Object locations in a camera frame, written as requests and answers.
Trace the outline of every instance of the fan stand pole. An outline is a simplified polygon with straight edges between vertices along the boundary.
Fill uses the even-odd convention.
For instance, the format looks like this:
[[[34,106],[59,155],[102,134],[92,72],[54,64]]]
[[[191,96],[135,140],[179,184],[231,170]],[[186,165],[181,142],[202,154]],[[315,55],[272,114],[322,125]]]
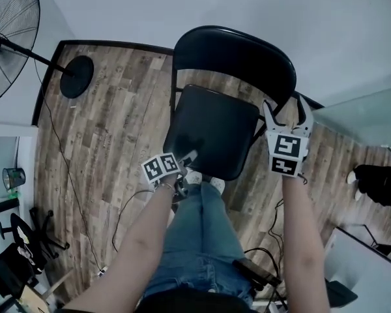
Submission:
[[[61,76],[61,82],[59,87],[61,93],[68,98],[79,97],[90,85],[90,82],[94,74],[93,60],[86,55],[80,55],[73,58],[66,68],[59,66],[58,64],[52,63],[51,61],[33,53],[31,50],[25,49],[6,38],[0,38],[0,44],[13,49],[14,51],[20,52],[30,58],[33,58],[45,65],[48,65],[55,70],[63,73]]]

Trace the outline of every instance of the black trousers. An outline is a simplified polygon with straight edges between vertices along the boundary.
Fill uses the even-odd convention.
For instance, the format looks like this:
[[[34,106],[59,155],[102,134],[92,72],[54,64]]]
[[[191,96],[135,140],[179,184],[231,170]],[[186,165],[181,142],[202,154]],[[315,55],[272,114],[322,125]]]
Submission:
[[[391,167],[360,165],[354,169],[359,191],[375,203],[391,206]]]

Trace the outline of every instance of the white shoe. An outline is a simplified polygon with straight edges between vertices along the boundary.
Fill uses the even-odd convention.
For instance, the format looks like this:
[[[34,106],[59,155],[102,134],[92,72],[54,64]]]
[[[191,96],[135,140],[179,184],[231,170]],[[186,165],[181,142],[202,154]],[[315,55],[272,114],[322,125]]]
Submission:
[[[346,183],[347,183],[348,185],[351,185],[351,184],[354,183],[356,180],[357,180],[357,178],[356,178],[355,172],[354,172],[354,171],[351,171],[351,172],[347,175]]]
[[[361,193],[361,191],[359,191],[359,189],[356,190],[356,192],[355,192],[355,201],[360,200],[360,198],[362,197],[362,195],[363,195],[363,193]]]
[[[218,179],[217,177],[212,177],[212,179],[210,180],[210,184],[211,184],[214,188],[216,188],[217,190],[219,190],[220,195],[223,194],[224,188],[225,188],[225,186],[226,186],[226,184],[224,183],[223,180]]]
[[[200,185],[203,180],[203,175],[195,170],[187,169],[185,180],[189,185]]]

